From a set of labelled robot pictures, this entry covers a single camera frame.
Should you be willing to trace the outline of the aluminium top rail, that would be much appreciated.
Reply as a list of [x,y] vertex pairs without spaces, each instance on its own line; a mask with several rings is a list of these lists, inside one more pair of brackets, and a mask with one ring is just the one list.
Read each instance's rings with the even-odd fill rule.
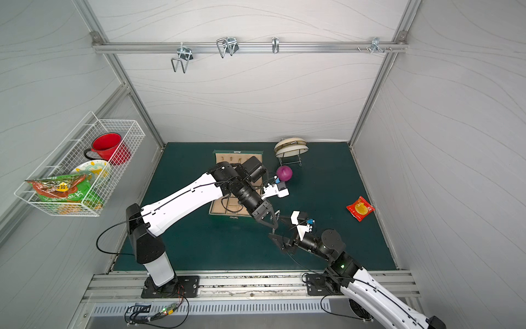
[[[366,42],[284,42],[279,41],[279,53],[368,53],[358,52],[356,47],[367,47]],[[190,48],[193,55],[219,54],[215,42],[110,42],[93,45],[100,54],[175,54],[180,45]],[[273,54],[271,41],[239,42],[237,54]],[[409,45],[405,43],[380,42],[382,47],[393,48],[390,53],[406,52]]]

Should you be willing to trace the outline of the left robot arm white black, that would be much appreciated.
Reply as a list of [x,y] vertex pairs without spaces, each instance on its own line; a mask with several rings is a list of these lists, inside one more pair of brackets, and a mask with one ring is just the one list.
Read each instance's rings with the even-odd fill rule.
[[288,190],[284,182],[275,178],[258,193],[254,185],[266,173],[267,169],[255,156],[243,163],[223,161],[158,202],[146,206],[132,204],[127,208],[127,234],[134,257],[148,272],[141,292],[143,299],[196,297],[199,277],[177,277],[161,236],[203,205],[233,195],[258,223],[273,230],[278,228],[278,218],[268,198],[285,197]]

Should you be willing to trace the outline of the red mug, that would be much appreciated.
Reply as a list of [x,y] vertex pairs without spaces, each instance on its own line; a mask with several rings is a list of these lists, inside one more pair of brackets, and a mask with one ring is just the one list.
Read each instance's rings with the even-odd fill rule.
[[111,165],[124,165],[132,155],[123,137],[110,132],[97,137],[91,147],[84,150],[84,157],[89,160],[105,160]]

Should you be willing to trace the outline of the metal bracket hook right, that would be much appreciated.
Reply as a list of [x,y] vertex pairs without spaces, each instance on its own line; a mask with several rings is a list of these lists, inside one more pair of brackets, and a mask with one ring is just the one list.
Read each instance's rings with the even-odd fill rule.
[[380,45],[379,38],[374,38],[367,47],[356,47],[358,52],[368,52],[369,54],[373,53],[390,53],[393,48],[391,47],[382,47]]

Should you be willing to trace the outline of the red snack packet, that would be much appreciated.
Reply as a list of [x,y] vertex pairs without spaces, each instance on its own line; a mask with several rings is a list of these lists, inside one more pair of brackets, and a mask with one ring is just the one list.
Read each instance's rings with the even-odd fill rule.
[[375,208],[362,196],[360,196],[353,204],[347,206],[346,209],[358,222],[362,222],[367,216],[375,211]]

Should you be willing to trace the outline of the purple ball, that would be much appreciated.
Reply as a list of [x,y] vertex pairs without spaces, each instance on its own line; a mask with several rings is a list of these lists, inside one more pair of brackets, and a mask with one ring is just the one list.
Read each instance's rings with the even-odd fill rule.
[[281,182],[288,182],[293,176],[293,170],[287,165],[282,165],[277,169],[276,174]]

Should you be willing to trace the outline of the yellow patterned plate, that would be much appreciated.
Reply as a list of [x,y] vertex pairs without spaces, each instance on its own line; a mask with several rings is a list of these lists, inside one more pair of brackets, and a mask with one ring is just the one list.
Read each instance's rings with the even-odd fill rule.
[[105,160],[89,160],[72,170],[71,174],[86,174],[91,184],[105,182],[112,174],[112,166]]

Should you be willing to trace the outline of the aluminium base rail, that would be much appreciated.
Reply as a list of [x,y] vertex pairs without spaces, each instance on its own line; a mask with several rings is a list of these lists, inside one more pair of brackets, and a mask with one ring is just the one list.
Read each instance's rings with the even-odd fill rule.
[[[410,271],[372,271],[375,282],[402,300],[415,302],[419,288]],[[179,271],[177,277],[198,276],[190,285],[196,300],[292,300],[309,298],[303,271]],[[81,301],[132,302],[141,298],[144,271],[113,271],[94,275]]]

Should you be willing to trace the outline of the small metal hook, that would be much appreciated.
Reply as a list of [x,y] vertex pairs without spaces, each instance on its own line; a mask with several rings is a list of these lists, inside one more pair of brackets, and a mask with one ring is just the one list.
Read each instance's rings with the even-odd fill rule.
[[272,44],[273,54],[278,54],[279,53],[279,38],[277,37],[272,38],[271,44]]

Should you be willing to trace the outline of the metal double hook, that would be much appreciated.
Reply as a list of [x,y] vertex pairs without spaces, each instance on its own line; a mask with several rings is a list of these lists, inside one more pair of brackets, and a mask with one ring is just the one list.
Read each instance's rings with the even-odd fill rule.
[[238,41],[235,37],[227,36],[225,38],[219,38],[216,41],[216,46],[222,58],[224,58],[227,54],[233,56],[239,50]]
[[171,59],[173,71],[177,72],[181,69],[182,73],[186,73],[188,70],[189,62],[193,59],[193,51],[185,47],[183,44],[180,45],[177,50],[177,55]]

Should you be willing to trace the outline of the green snack bag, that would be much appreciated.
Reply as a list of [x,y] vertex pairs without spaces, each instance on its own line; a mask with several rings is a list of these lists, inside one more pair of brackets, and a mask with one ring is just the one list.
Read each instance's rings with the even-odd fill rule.
[[92,178],[93,174],[79,172],[26,182],[32,186],[41,202],[79,203],[89,208],[100,209],[104,206],[104,201],[92,189]]

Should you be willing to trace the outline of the metal double hook middle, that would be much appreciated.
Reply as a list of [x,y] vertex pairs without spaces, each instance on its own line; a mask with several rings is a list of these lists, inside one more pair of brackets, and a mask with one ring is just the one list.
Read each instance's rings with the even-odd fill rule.
[[225,38],[219,38],[216,41],[216,46],[222,58],[224,58],[227,54],[233,56],[239,50],[238,41],[235,37],[227,36]]

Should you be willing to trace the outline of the metal double hook left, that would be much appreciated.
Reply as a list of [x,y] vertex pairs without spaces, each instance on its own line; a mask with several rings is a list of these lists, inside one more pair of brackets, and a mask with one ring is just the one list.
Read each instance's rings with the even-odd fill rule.
[[186,73],[188,70],[189,62],[193,59],[193,51],[185,47],[183,44],[180,45],[177,50],[177,55],[171,59],[173,71],[177,72],[181,69],[182,73]]

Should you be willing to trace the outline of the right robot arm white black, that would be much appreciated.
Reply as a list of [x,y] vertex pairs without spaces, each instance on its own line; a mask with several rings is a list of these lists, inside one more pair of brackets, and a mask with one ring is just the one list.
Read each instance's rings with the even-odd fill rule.
[[321,274],[325,279],[325,288],[357,302],[385,328],[447,327],[437,316],[423,315],[383,287],[345,252],[346,244],[337,231],[327,229],[319,237],[310,232],[295,233],[291,238],[278,234],[268,237],[284,252],[302,249],[326,260],[327,267]]

